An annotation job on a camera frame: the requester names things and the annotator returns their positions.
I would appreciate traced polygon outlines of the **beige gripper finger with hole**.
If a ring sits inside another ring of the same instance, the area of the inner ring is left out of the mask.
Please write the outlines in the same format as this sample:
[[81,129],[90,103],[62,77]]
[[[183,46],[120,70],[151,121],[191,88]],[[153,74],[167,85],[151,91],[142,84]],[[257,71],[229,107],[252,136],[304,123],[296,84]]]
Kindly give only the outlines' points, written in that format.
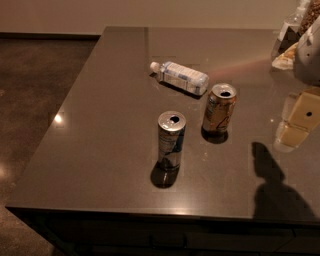
[[284,103],[282,119],[290,125],[312,131],[320,124],[320,88],[310,87],[290,93]]

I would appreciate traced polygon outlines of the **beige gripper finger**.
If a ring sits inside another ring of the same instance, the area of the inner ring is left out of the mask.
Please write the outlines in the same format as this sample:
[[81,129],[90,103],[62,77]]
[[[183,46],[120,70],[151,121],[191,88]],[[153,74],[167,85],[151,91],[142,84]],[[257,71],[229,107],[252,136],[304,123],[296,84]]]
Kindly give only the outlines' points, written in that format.
[[308,137],[309,133],[302,129],[290,126],[281,121],[276,130],[274,148],[280,152],[289,153],[300,146]]

